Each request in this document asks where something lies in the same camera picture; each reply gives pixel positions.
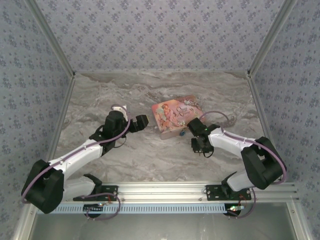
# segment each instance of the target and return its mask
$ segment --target illustrated book cover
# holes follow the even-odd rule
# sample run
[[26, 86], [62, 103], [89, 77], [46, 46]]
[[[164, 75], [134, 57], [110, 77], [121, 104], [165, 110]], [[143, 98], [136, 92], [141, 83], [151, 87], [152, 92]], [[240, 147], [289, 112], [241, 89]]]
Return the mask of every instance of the illustrated book cover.
[[187, 124], [191, 120], [203, 114], [194, 95], [157, 103], [152, 106], [152, 111], [162, 140], [179, 136], [182, 131], [187, 130]]

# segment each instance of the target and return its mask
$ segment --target book cover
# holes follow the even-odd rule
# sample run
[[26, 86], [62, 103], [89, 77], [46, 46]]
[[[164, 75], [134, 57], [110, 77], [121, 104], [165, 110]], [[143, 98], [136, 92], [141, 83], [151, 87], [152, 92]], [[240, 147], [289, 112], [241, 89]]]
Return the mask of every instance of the book cover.
[[178, 136], [191, 120], [203, 114], [194, 95], [155, 104], [152, 111], [162, 140]]

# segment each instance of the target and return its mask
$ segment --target gray marble table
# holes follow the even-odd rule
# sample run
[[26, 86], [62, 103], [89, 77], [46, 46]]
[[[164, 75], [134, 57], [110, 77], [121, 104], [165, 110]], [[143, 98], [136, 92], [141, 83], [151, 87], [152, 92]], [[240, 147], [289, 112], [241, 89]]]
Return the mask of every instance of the gray marble table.
[[[258, 138], [263, 130], [244, 73], [136, 72], [76, 74], [75, 85], [55, 157], [81, 145], [100, 125], [112, 104], [128, 105], [132, 116], [148, 115], [148, 127], [128, 133], [126, 143], [76, 172], [103, 182], [221, 181], [244, 168], [241, 159], [216, 148], [210, 158], [193, 153], [191, 133], [161, 140], [151, 106], [179, 96], [195, 95], [204, 112], [221, 111], [231, 122], [226, 129]], [[211, 114], [208, 124], [225, 124]]]

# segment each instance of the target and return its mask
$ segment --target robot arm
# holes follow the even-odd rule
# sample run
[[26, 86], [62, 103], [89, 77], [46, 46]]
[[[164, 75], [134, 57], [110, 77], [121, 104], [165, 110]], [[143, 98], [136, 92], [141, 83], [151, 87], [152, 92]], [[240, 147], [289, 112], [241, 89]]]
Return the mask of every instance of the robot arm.
[[32, 166], [21, 195], [25, 194], [25, 190], [31, 182], [45, 169], [48, 169], [48, 171], [34, 182], [25, 195], [27, 201], [45, 214], [52, 212], [61, 201], [78, 196], [99, 194], [99, 187], [97, 186], [101, 186], [102, 183], [91, 174], [85, 174], [72, 180], [68, 180], [68, 178], [84, 165], [100, 158], [114, 148], [116, 137], [126, 129], [127, 131], [121, 138], [126, 137], [127, 132], [135, 133], [148, 125], [149, 121], [146, 115], [139, 115], [136, 117], [136, 121], [133, 121], [128, 119], [125, 109], [126, 106], [123, 108], [113, 107], [105, 119], [105, 124], [100, 126], [84, 144], [73, 151], [49, 162], [42, 159], [38, 160]]
[[276, 149], [266, 137], [259, 139], [245, 138], [212, 124], [204, 125], [199, 118], [193, 119], [187, 127], [196, 137], [191, 140], [191, 146], [196, 153], [213, 152], [215, 148], [224, 149], [243, 160], [245, 170], [234, 172], [221, 182], [224, 194], [231, 198], [240, 190], [257, 187], [264, 190], [283, 174], [279, 161], [264, 149], [269, 149], [282, 162]]

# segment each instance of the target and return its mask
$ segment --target patterned wallpaper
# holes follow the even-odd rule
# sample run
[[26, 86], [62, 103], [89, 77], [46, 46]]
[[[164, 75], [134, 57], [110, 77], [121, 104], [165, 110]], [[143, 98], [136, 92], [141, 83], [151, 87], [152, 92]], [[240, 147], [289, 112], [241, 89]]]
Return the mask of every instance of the patterned wallpaper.
[[320, 239], [320, 2], [300, 0], [254, 77], [311, 232]]
[[75, 71], [249, 68], [283, 0], [37, 0]]
[[0, 4], [0, 240], [9, 240], [32, 164], [45, 159], [69, 78], [23, 0]]

